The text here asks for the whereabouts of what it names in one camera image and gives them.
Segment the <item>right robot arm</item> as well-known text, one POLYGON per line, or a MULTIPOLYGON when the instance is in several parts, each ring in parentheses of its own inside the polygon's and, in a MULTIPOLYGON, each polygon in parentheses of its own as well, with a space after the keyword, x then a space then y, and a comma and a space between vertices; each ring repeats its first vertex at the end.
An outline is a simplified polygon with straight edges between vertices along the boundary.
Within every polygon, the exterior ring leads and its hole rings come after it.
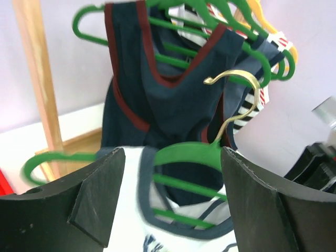
POLYGON ((309 188, 335 194, 335 147, 322 142, 305 147, 284 178, 309 188))

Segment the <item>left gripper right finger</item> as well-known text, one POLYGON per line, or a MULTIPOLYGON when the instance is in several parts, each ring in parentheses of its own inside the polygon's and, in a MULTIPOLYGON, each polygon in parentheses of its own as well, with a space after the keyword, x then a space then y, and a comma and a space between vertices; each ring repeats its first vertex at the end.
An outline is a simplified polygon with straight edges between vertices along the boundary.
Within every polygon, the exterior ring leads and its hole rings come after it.
POLYGON ((335 251, 335 195, 221 150, 226 195, 239 251, 335 251))

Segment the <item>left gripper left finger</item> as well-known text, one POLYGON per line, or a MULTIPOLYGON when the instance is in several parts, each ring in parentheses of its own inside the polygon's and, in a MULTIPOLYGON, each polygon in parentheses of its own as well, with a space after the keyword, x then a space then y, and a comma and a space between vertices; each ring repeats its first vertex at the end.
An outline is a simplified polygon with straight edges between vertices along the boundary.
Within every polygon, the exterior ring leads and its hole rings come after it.
POLYGON ((103 251, 109 243, 125 152, 24 194, 1 197, 1 251, 103 251))

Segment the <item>white printed tank top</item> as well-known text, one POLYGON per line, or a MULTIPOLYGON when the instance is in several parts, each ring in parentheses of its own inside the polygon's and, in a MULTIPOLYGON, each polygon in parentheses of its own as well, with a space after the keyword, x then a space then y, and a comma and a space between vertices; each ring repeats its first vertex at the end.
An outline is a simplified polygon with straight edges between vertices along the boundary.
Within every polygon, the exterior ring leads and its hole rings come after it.
POLYGON ((152 182, 156 149, 121 146, 124 174, 105 251, 238 251, 229 206, 219 197, 182 206, 152 182))

